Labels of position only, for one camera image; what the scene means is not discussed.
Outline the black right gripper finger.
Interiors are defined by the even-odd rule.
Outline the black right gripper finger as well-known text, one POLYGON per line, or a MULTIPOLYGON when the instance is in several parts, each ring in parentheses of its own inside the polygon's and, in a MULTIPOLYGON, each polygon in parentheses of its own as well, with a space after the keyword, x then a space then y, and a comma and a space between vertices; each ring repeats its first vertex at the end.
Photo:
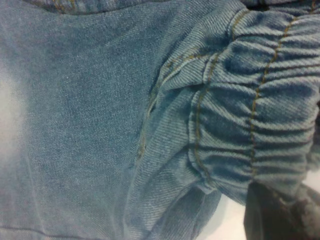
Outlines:
POLYGON ((318 240, 320 193, 301 184, 290 196, 253 182, 247 191, 243 225, 247 240, 318 240))

